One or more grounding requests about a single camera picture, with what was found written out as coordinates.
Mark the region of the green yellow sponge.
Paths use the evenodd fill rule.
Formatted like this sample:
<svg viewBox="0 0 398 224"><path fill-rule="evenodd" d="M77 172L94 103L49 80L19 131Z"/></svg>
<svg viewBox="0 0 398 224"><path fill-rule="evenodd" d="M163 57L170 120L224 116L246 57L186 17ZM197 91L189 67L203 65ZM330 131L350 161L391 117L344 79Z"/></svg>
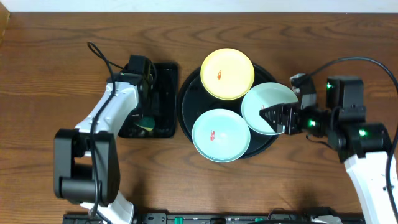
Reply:
<svg viewBox="0 0 398 224"><path fill-rule="evenodd" d="M146 131L152 131L155 128L155 119L147 116L136 121L134 124Z"/></svg>

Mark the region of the yellow plate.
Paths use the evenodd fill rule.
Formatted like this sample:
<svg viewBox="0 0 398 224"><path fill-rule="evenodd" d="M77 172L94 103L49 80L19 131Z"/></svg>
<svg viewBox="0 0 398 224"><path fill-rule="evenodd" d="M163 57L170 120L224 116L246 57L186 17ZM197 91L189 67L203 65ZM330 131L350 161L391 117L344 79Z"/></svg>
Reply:
<svg viewBox="0 0 398 224"><path fill-rule="evenodd" d="M221 100L244 96L254 83L254 66L244 53L231 48L209 54L200 67L200 79L205 90Z"/></svg>

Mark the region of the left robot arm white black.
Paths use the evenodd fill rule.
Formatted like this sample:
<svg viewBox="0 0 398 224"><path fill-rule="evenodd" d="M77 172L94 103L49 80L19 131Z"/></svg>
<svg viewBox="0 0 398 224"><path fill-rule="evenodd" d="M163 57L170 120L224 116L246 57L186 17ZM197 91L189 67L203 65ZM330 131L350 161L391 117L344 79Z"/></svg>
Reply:
<svg viewBox="0 0 398 224"><path fill-rule="evenodd" d="M150 90L151 75L121 72L108 79L90 114L54 138L53 189L106 223L132 223L134 206L119 191L118 132Z"/></svg>

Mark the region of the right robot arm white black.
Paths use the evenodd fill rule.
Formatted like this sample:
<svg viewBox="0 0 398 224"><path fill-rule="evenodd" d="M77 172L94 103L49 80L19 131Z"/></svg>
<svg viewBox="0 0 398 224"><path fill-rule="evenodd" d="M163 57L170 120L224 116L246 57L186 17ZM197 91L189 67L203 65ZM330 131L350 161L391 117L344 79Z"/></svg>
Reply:
<svg viewBox="0 0 398 224"><path fill-rule="evenodd" d="M355 189L366 223L397 223L396 162L393 142L382 123L366 122L364 83L353 76L328 77L326 109L318 107L312 79L298 74L293 89L312 102L279 103L260 110L277 133L327 137Z"/></svg>

